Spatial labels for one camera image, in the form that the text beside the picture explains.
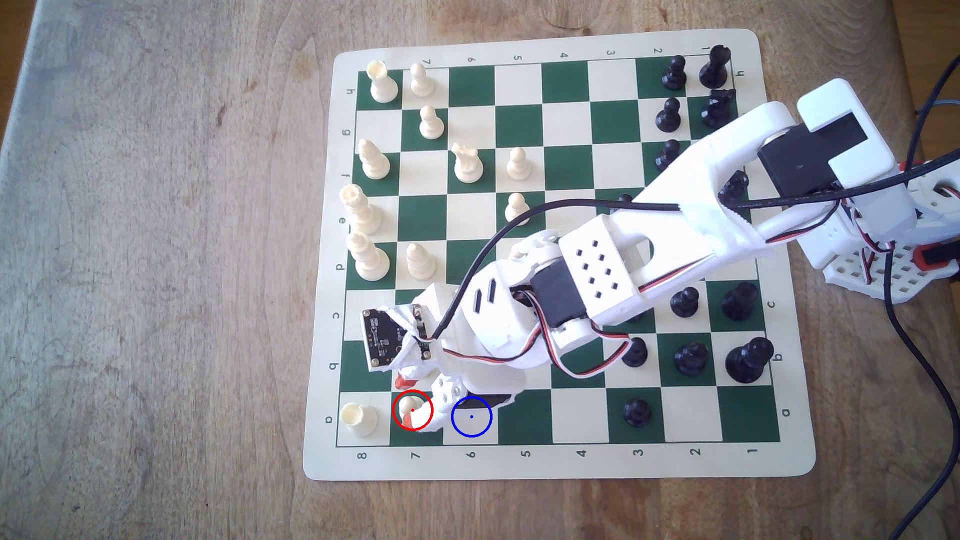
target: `white chess piece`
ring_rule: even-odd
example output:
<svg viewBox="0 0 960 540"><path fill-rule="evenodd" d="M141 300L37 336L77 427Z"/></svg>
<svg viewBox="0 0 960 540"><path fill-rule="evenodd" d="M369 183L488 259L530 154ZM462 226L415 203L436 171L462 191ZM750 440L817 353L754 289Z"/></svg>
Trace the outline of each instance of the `white chess piece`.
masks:
<svg viewBox="0 0 960 540"><path fill-rule="evenodd" d="M517 146L510 151L510 160L507 161L507 175L514 180L526 180L530 176L530 161L527 152Z"/></svg>
<svg viewBox="0 0 960 540"><path fill-rule="evenodd" d="M363 174L367 175L367 178L380 180L390 172L390 161L372 142L361 138L360 142L357 143L357 153L360 154Z"/></svg>
<svg viewBox="0 0 960 540"><path fill-rule="evenodd" d="M347 235L347 249L356 261L356 271L364 280L375 282L390 271L390 258L363 233Z"/></svg>
<svg viewBox="0 0 960 540"><path fill-rule="evenodd" d="M426 68L423 64L417 62L410 66L410 91L418 97L426 97L433 93L435 86L433 79L426 74Z"/></svg>
<svg viewBox="0 0 960 540"><path fill-rule="evenodd" d="M374 60L367 64L367 76L370 77L370 95L377 103L394 101L399 88L396 81L387 74L387 64Z"/></svg>
<svg viewBox="0 0 960 540"><path fill-rule="evenodd" d="M423 138L437 138L444 134L444 122L437 116L437 110L424 105L420 109L420 134Z"/></svg>
<svg viewBox="0 0 960 540"><path fill-rule="evenodd" d="M340 189L340 202L349 214L350 228L363 234L373 234L380 228L383 214L370 204L367 195L357 184L347 184Z"/></svg>
<svg viewBox="0 0 960 540"><path fill-rule="evenodd" d="M483 176L483 162L477 158L477 151L456 142L450 147L450 152L457 157L453 163L453 174L464 184L473 184Z"/></svg>
<svg viewBox="0 0 960 540"><path fill-rule="evenodd" d="M507 207L503 210L503 215L507 221L513 221L517 216L530 209L530 205L523 200L522 193L511 193L510 199L507 199ZM524 219L520 225L526 225L530 218Z"/></svg>
<svg viewBox="0 0 960 540"><path fill-rule="evenodd" d="M340 422L358 437L376 429L376 409L369 405L346 404L340 409Z"/></svg>
<svg viewBox="0 0 960 540"><path fill-rule="evenodd" d="M437 271L437 260L426 248L414 242L407 246L407 271L413 279L426 282Z"/></svg>

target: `black chess piece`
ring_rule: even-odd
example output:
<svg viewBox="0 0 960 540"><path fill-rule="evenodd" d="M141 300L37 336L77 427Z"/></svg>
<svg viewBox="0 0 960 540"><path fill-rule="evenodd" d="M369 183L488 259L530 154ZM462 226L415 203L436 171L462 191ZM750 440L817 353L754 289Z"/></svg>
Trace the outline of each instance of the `black chess piece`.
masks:
<svg viewBox="0 0 960 540"><path fill-rule="evenodd" d="M743 201L747 198L748 185L750 185L750 177L747 176L747 173L738 170L717 192L717 200L720 201L721 205Z"/></svg>
<svg viewBox="0 0 960 540"><path fill-rule="evenodd" d="M670 297L670 309L672 309L678 317L692 317L693 314L697 312L699 305L700 291L695 287L687 287Z"/></svg>
<svg viewBox="0 0 960 540"><path fill-rule="evenodd" d="M630 367L640 367L647 361L647 343L642 337L631 337L630 349L627 349L621 359Z"/></svg>
<svg viewBox="0 0 960 540"><path fill-rule="evenodd" d="M663 83L663 87L668 90L679 90L686 86L684 67L686 67L686 59L684 57L677 55L671 58L670 66L666 68L663 76L660 77L660 82Z"/></svg>
<svg viewBox="0 0 960 540"><path fill-rule="evenodd" d="M707 367L707 356L709 352L707 346L699 341L694 341L686 347L681 347L673 355L673 363L677 366L680 373L690 377L700 375Z"/></svg>
<svg viewBox="0 0 960 540"><path fill-rule="evenodd" d="M732 291L723 295L720 299L720 308L732 320L745 321L754 312L758 295L756 285L751 282L740 282Z"/></svg>
<svg viewBox="0 0 960 540"><path fill-rule="evenodd" d="M714 45L710 49L710 60L700 68L700 84L707 88L719 88L727 82L727 62L730 61L730 49L723 45Z"/></svg>
<svg viewBox="0 0 960 540"><path fill-rule="evenodd" d="M657 166L657 170L663 172L666 170L666 167L673 162L680 155L680 142L677 139L671 138L670 140L663 143L663 149L660 150L660 153L657 154L657 157L654 158L654 164Z"/></svg>
<svg viewBox="0 0 960 540"><path fill-rule="evenodd" d="M670 134L680 128L680 100L675 97L668 97L663 102L663 110L657 113L655 119L657 129Z"/></svg>
<svg viewBox="0 0 960 540"><path fill-rule="evenodd" d="M763 375L773 356L774 344L766 337L755 337L727 354L727 373L737 382L750 384Z"/></svg>
<svg viewBox="0 0 960 540"><path fill-rule="evenodd" d="M623 406L623 419L634 428L642 428L650 422L653 410L640 398L633 398Z"/></svg>
<svg viewBox="0 0 960 540"><path fill-rule="evenodd" d="M700 119L712 130L718 130L732 120L730 103L736 98L736 89L711 90L707 106L700 111Z"/></svg>

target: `black cable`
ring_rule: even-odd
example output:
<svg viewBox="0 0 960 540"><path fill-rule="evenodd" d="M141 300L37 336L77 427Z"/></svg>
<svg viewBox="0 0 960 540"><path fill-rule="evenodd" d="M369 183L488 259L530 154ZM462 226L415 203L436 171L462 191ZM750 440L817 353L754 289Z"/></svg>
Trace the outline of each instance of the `black cable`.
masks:
<svg viewBox="0 0 960 540"><path fill-rule="evenodd" d="M926 490L926 493L913 505L913 508L910 508L910 511L900 520L897 528L890 534L890 540L897 540L910 525L910 522L924 509L924 506L926 506L926 504L933 499L933 496L940 491L940 488L947 483L950 473L953 472L953 466L956 465L957 456L960 455L960 416L957 415L957 405L953 402L953 398L950 396L949 390L947 390L944 382L940 380L940 376L937 375L933 366L926 361L923 353L920 352L920 349L917 348L917 345L914 344L913 340L910 339L910 336L907 335L906 331L900 325L900 321L897 320L897 314L894 312L894 303L890 292L891 282L893 281L891 278L893 268L894 254L893 250L891 250L883 263L883 306L886 307L887 318L890 319L890 324L893 325L897 335L903 341L903 345L906 345L906 348L913 353L914 358L920 362L921 367L924 368L930 380L933 381L933 385L940 391L940 396L943 397L944 403L947 405L947 411L950 414L950 422L953 424L953 446L950 449L950 457L947 459L947 465L944 466L944 470L940 472L940 476L934 480L930 488Z"/></svg>

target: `table surface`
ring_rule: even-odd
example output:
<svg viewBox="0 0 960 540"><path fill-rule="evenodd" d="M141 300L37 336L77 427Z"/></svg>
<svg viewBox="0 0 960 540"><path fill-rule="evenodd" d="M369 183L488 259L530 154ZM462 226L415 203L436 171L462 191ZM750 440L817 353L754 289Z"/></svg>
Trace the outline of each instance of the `table surface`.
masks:
<svg viewBox="0 0 960 540"><path fill-rule="evenodd" d="M771 99L912 128L881 0L52 2L0 154L0 536L879 536L949 422L882 305L791 249L818 463L795 479L345 482L301 469L337 53L756 32ZM946 285L899 308L954 391ZM908 532L960 536L960 481Z"/></svg>

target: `chessboard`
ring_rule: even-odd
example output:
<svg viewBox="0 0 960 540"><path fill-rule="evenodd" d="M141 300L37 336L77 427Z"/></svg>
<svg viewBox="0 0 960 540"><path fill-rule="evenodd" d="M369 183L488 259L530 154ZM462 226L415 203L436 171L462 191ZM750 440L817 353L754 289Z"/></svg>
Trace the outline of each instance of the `chessboard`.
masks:
<svg viewBox="0 0 960 540"><path fill-rule="evenodd" d="M775 477L808 472L815 459L803 358L785 247L771 258L723 268L694 286L696 314L680 318L667 303L616 330L644 339L649 359L638 368L617 362L586 380L552 365L527 371L527 390L511 405L472 409L457 425L476 424L478 437L456 430L409 431L392 406L400 391L393 372L368 371L360 312L409 304L427 285L413 279L406 247L418 242L434 256L433 280L460 283L474 257L506 223L511 193L531 207L567 198L615 200L639 193L659 174L654 160L667 139L682 149L713 130L701 110L709 89L698 80L710 48L731 49L735 88L732 114L766 101L756 36L748 30L694 30L619 36L565 37L454 46L391 48L344 53L333 65L324 181L316 322L311 359L303 468L312 479L590 479ZM687 83L664 87L670 58L683 55ZM388 103L372 98L365 68L384 61L399 92ZM411 89L410 66L420 62L436 85L426 97ZM655 125L664 100L677 98L681 127ZM420 108L430 105L444 133L419 131ZM360 139L375 143L390 172L371 180L357 155ZM478 149L483 176L473 184L453 173L453 143ZM510 151L522 147L533 171L518 182L506 173ZM748 163L751 198L776 196L757 161ZM348 215L338 193L358 184L380 208L383 222L370 235L390 259L378 281L361 279L345 246ZM604 209L551 209L501 240L504 258L523 236L543 229L566 233ZM777 209L745 211L753 222ZM649 257L656 246L641 246ZM759 308L733 321L720 299L739 282L760 291ZM776 354L760 380L741 384L728 375L727 353L764 335ZM700 375L681 374L673 356L700 341L710 359ZM571 369L596 365L615 343L595 340L564 356ZM415 387L429 395L429 384ZM653 409L642 428L629 426L623 406L642 398ZM376 409L373 432L357 437L341 424L346 403Z"/></svg>

